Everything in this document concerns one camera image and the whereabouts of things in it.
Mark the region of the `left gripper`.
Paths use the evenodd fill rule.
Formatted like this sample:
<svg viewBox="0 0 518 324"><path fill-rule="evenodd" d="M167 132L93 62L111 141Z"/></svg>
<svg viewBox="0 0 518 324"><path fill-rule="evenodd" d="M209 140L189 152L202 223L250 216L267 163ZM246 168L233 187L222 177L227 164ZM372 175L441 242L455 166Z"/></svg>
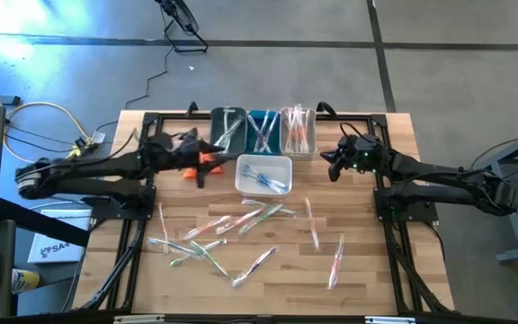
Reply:
<svg viewBox="0 0 518 324"><path fill-rule="evenodd" d="M200 139L196 129L182 133L178 145L173 143L173 138L168 133L149 137L141 149L143 166L152 171L196 167L197 187L203 188L205 171L204 165L200 163L200 153L215 154L225 149Z"/></svg>

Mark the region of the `grey metal table frame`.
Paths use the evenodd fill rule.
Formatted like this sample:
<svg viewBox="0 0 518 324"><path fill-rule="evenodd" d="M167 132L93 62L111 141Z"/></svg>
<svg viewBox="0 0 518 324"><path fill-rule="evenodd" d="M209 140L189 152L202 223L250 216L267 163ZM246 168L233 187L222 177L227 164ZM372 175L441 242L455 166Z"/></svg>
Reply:
<svg viewBox="0 0 518 324"><path fill-rule="evenodd" d="M471 168L492 171L503 180L508 180L510 177L518 175L518 137L500 142L486 149L472 161ZM518 244L516 190L513 186L509 189L505 188L499 194L499 197L505 198L505 209L507 210L507 216ZM496 260L499 264L518 260L518 247L507 250L502 254L497 254Z"/></svg>

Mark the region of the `translucent cream plastic bin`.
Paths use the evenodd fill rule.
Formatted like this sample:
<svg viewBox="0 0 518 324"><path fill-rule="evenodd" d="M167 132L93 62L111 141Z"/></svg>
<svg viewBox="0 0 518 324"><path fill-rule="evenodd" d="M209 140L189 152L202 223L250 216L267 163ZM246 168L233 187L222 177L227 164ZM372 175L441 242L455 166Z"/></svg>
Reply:
<svg viewBox="0 0 518 324"><path fill-rule="evenodd" d="M294 159L294 160L311 160L313 158L313 156L315 155L315 153L317 152L317 132L316 132L317 114L316 114L316 112L313 109L303 108L302 105L301 105L303 110L304 109L310 109L312 111L312 115L311 115L311 118L310 118L310 131L309 131L310 153L309 154L305 154L305 153L298 153L298 152L292 152L292 151L286 151L285 150L286 139L287 139L287 136L288 136L287 110L289 108L294 108L295 106L293 106L293 107L285 107L285 108L281 109L281 138L280 138L281 153L284 156L287 156L287 157L289 157L291 159Z"/></svg>

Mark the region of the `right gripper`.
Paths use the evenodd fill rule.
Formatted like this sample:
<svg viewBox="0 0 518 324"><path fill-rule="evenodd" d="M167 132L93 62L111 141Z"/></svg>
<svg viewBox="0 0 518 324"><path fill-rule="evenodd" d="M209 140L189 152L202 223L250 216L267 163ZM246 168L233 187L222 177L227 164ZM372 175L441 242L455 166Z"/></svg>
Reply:
<svg viewBox="0 0 518 324"><path fill-rule="evenodd" d="M364 134L343 136L336 150L321 152L320 156L330 164L328 175L331 182L336 182L340 171L355 169L360 173L377 173L388 162L388 151L377 136Z"/></svg>

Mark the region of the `grey plastic bin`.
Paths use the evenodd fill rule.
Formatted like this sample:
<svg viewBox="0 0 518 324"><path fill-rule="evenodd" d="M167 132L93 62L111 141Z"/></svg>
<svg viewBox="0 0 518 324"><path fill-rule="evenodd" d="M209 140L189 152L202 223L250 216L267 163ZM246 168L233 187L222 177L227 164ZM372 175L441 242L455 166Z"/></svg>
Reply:
<svg viewBox="0 0 518 324"><path fill-rule="evenodd" d="M210 143L220 154L237 157L246 148L247 112L241 107L217 107L210 111Z"/></svg>

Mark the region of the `yellow can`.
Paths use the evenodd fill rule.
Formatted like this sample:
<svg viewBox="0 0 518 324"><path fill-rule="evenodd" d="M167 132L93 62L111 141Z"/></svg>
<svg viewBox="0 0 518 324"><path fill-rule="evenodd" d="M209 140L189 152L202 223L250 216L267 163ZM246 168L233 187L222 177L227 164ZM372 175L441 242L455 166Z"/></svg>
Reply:
<svg viewBox="0 0 518 324"><path fill-rule="evenodd" d="M15 268L12 270L12 294L32 291L38 287L39 283L40 275L37 272Z"/></svg>

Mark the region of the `black floor fan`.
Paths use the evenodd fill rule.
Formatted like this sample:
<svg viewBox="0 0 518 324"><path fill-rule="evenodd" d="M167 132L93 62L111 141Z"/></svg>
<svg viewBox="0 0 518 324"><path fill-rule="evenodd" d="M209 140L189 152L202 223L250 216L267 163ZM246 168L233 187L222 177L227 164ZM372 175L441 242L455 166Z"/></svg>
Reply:
<svg viewBox="0 0 518 324"><path fill-rule="evenodd" d="M184 0L154 1L159 6L164 22L165 28L162 31L164 39L171 45L173 51L177 53L206 53L208 51L209 44L200 36L199 24ZM197 38L202 44L202 47L199 49L179 49L168 36L168 32L174 25L178 26L187 36Z"/></svg>

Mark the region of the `pile of wrapped toothbrushes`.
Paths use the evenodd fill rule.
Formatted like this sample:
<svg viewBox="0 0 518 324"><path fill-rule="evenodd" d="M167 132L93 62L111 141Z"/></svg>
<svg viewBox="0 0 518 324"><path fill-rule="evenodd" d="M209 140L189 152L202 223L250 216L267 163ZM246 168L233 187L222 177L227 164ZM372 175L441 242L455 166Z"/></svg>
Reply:
<svg viewBox="0 0 518 324"><path fill-rule="evenodd" d="M262 324L316 320L364 323L365 315L397 316L384 228L375 215L375 177L343 171L339 180L331 183L328 164L319 156L293 161L292 165L291 191L282 200L285 207L298 212L297 218L273 215L241 237L237 227L225 234L226 245L210 251L235 277L269 248L279 248L237 288L204 260L190 258L180 266L169 266L177 256L147 243L149 238L163 238L155 208L135 264L138 271L130 312L163 314L166 322L245 319ZM197 189L192 179L183 179L178 171L156 175L157 200L163 203L173 242L221 216L231 215L233 220L253 209L241 204L243 197L235 186L236 161L222 168L223 174L207 177L204 189ZM303 204L306 197L315 217L319 253L309 232ZM122 220L107 220L91 233L74 307L88 302L111 272L122 224ZM412 222L407 228L417 272L438 300L454 309L439 239L422 223ZM345 251L339 281L334 290L327 290L341 234L345 236Z"/></svg>

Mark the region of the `white plastic handled bin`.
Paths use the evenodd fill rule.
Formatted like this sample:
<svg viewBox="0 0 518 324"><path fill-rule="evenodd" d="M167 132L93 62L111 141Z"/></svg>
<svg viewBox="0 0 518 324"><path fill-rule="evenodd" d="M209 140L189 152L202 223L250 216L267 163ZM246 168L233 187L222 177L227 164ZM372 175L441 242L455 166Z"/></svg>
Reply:
<svg viewBox="0 0 518 324"><path fill-rule="evenodd" d="M244 165L287 185L289 191L279 194L243 176ZM235 187L245 197L284 198L292 189L292 161L285 156L241 155L237 158Z"/></svg>

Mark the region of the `teal plastic bin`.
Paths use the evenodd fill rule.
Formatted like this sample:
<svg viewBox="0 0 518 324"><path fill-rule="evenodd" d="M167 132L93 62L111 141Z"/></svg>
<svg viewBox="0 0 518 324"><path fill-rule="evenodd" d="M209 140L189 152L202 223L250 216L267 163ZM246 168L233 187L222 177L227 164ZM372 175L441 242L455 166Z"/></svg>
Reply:
<svg viewBox="0 0 518 324"><path fill-rule="evenodd" d="M260 110L252 110L250 111L248 114L250 114L254 120L255 120L255 123L257 124L257 126L261 129L262 128L262 124L263 124L263 117L265 115L265 112L266 111L260 111ZM272 118L274 116L274 113L276 111L269 111L270 114L269 114L269 121L268 121L268 124L267 124L267 130L269 128L269 125L272 121ZM246 133L246 153L250 153L250 154L263 154L263 155L280 155L281 154L281 149L280 149L280 138L281 138L281 114L278 118L278 123L276 125L276 128L275 130L273 131L273 135L272 135L272 139L270 141L270 145L271 145L271 149L272 149L272 153L267 153L267 152L254 152L254 148L255 148L255 140L256 140L256 135L255 135L255 131L253 130L252 126L249 124L248 122L248 119L246 117L246 122L247 122L247 133Z"/></svg>

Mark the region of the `aluminium bracket strip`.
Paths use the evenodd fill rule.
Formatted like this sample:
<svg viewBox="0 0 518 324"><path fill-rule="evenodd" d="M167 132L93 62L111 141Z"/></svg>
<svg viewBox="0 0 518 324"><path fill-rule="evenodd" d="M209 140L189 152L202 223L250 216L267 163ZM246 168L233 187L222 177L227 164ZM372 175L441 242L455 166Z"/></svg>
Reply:
<svg viewBox="0 0 518 324"><path fill-rule="evenodd" d="M416 324L415 318L366 316L365 324Z"/></svg>
<svg viewBox="0 0 518 324"><path fill-rule="evenodd" d="M162 314L131 314L116 316L112 324L165 324Z"/></svg>

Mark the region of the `blue toothbrush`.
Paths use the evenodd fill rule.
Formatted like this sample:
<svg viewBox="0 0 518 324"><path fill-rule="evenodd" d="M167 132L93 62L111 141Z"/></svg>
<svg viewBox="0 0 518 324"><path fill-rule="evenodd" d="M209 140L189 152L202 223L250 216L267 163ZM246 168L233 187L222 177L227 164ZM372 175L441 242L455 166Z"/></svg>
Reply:
<svg viewBox="0 0 518 324"><path fill-rule="evenodd" d="M251 178L263 186L270 186L270 187L273 187L274 189L278 188L279 190L285 190L287 188L287 185L285 185L284 183L281 183L263 173L245 171L243 173L243 176Z"/></svg>
<svg viewBox="0 0 518 324"><path fill-rule="evenodd" d="M287 185L264 174L246 175L246 177L254 180L259 185L266 187L277 194L284 194L289 191Z"/></svg>
<svg viewBox="0 0 518 324"><path fill-rule="evenodd" d="M269 188L277 194L283 194L284 192L288 191L287 186L285 184L271 178L270 176L264 173L259 173L249 165L246 165L244 167L242 174L244 177L255 181L263 187Z"/></svg>
<svg viewBox="0 0 518 324"><path fill-rule="evenodd" d="M252 177L257 181L262 181L262 182L266 182L266 183L269 183L272 181L272 179L268 175L258 172L257 170L255 170L253 167L251 167L248 164L244 165L242 174L245 177Z"/></svg>
<svg viewBox="0 0 518 324"><path fill-rule="evenodd" d="M192 249L189 249L187 247L182 247L175 243L168 242L166 240L162 240L159 238L149 238L148 243L162 248L166 253L174 252L174 253L190 255L190 256L196 255L196 252L193 251Z"/></svg>

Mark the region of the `orange cloth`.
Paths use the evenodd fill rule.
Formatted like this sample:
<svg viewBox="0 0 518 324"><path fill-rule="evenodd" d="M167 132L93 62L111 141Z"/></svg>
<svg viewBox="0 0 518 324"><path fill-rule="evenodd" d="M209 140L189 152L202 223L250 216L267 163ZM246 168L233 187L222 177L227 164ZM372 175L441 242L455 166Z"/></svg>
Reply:
<svg viewBox="0 0 518 324"><path fill-rule="evenodd" d="M214 158L211 154L200 153L199 162L201 164L207 163L207 162L214 162L215 160L216 160L216 158ZM218 174L223 174L223 173L224 173L224 171L221 166L216 166L215 168L213 168L210 171L211 175L218 175ZM195 178L196 175L197 175L197 170L195 168L188 168L183 172L183 179Z"/></svg>

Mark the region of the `white wrapped toothbrush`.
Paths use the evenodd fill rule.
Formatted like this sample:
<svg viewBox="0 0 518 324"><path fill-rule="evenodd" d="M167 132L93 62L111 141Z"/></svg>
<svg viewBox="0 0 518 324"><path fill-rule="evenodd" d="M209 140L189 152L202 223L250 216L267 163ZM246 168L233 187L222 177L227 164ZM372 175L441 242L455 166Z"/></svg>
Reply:
<svg viewBox="0 0 518 324"><path fill-rule="evenodd" d="M163 214L163 207L162 207L162 203L161 202L157 203L157 209L158 209L158 215L159 215L159 221L160 221L161 230L162 230L162 233L163 233L163 236L164 236L163 250L164 250L165 254L169 254L170 253L170 249L169 249L169 246L168 246L168 243L167 243L168 242L168 235L167 235L167 231L166 231L165 219L164 219L164 214Z"/></svg>

